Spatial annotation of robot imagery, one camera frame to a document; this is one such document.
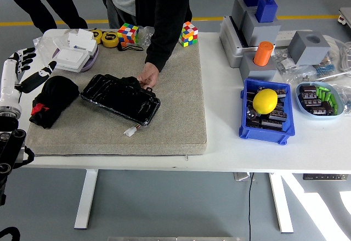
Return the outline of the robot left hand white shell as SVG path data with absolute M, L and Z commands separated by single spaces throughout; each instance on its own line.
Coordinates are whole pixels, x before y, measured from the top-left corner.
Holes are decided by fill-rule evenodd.
M 35 48 L 31 47 L 14 52 L 4 62 L 1 78 L 1 113 L 20 115 L 20 95 L 30 93 L 45 83 L 57 65 L 57 62 L 51 61 L 44 68 L 20 82 L 19 75 L 30 69 L 30 64 L 35 57 Z

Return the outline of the person's hand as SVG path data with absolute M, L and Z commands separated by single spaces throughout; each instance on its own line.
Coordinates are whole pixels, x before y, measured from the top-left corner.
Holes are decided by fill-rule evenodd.
M 159 73 L 154 64 L 147 62 L 142 72 L 137 76 L 137 80 L 143 89 L 153 88 L 157 84 Z

